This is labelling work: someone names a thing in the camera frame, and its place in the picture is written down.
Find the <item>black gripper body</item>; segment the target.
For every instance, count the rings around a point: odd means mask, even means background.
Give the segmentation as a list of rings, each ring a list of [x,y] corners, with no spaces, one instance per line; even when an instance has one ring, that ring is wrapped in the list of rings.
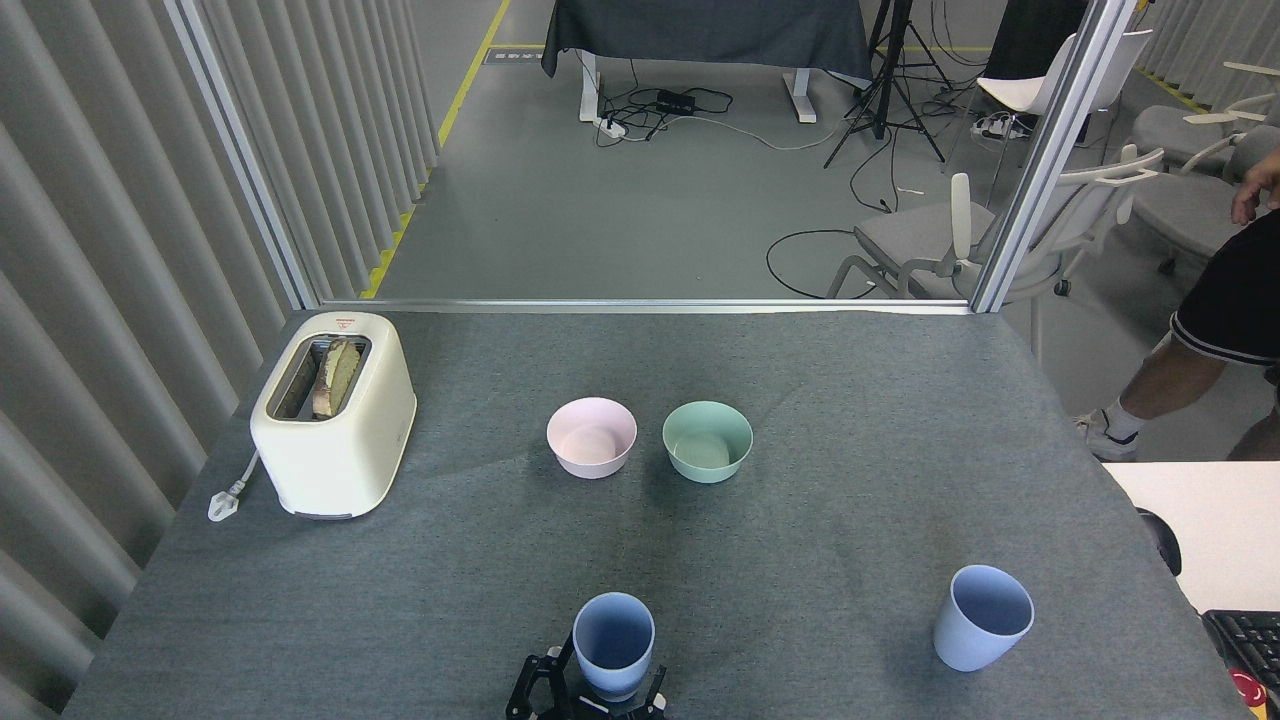
[[[556,711],[559,719],[657,719],[657,691],[649,692],[641,703],[631,708],[600,705],[585,696],[556,691]]]

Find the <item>person's hand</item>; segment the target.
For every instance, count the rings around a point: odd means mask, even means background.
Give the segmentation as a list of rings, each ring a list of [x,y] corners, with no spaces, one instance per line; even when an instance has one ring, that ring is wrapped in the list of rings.
[[[1247,225],[1257,217],[1258,208],[1276,211],[1279,200],[1280,149],[1276,147],[1257,161],[1244,176],[1231,201],[1233,224]]]

